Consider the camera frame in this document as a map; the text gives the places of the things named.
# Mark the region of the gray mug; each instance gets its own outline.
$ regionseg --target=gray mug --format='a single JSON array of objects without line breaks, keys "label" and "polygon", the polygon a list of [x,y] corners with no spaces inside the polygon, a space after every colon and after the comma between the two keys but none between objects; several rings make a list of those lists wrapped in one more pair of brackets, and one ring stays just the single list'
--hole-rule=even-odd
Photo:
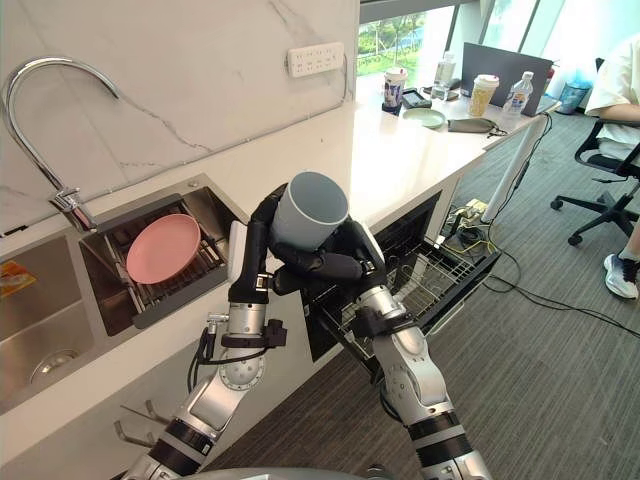
[{"label": "gray mug", "polygon": [[348,214],[347,196],[336,182],[317,172],[299,173],[280,199],[271,225],[272,240],[312,252]]}]

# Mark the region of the pink plate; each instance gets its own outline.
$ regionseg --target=pink plate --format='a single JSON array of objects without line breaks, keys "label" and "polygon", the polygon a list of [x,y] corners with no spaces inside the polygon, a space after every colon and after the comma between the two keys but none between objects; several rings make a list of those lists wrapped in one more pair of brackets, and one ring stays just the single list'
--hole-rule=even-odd
[{"label": "pink plate", "polygon": [[127,255],[127,271],[138,283],[162,282],[189,265],[199,245],[200,227],[193,217],[167,215],[140,232]]}]

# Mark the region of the paper cup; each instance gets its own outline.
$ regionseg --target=paper cup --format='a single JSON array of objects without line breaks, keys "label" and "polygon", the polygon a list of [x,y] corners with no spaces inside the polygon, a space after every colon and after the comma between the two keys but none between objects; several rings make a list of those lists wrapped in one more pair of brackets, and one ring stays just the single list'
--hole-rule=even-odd
[{"label": "paper cup", "polygon": [[473,92],[469,101],[469,115],[481,117],[487,109],[500,80],[495,75],[478,75],[473,81]]},{"label": "paper cup", "polygon": [[390,110],[400,109],[402,106],[402,90],[407,81],[407,70],[393,67],[384,73],[384,102],[382,105]]},{"label": "paper cup", "polygon": [[271,237],[274,243],[312,252],[348,214],[347,196],[336,182],[321,173],[302,172],[293,177],[280,199]]}]

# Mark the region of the sneaker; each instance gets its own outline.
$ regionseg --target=sneaker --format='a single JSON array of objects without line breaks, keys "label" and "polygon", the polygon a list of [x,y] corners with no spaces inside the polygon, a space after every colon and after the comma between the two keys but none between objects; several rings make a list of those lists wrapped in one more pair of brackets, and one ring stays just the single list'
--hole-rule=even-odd
[{"label": "sneaker", "polygon": [[624,298],[638,298],[636,277],[640,262],[621,260],[618,255],[611,254],[604,259],[604,268],[607,270],[604,281],[609,290]]}]

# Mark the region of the marble backsplash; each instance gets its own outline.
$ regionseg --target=marble backsplash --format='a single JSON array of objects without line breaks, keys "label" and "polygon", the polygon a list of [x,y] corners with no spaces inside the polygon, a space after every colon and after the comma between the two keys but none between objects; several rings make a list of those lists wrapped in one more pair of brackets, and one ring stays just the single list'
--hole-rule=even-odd
[{"label": "marble backsplash", "polygon": [[[84,72],[47,67],[17,97],[25,135],[89,198],[350,98],[358,10],[357,0],[5,0],[1,75],[65,55],[119,87],[116,100]],[[289,48],[333,41],[345,44],[346,74],[287,75]],[[54,210],[51,185],[4,125],[0,135],[4,232]]]}]

